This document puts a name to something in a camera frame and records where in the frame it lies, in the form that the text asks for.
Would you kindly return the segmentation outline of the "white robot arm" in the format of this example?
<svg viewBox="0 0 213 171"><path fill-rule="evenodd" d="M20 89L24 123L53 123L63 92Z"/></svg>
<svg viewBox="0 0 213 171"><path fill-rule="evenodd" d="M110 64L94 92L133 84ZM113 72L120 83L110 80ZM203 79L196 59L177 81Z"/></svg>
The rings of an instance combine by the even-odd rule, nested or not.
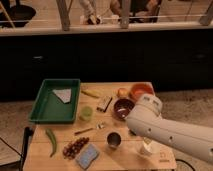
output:
<svg viewBox="0 0 213 171"><path fill-rule="evenodd" d="M125 118L128 128L213 165L213 128L164 119L162 106L155 95L143 94Z"/></svg>

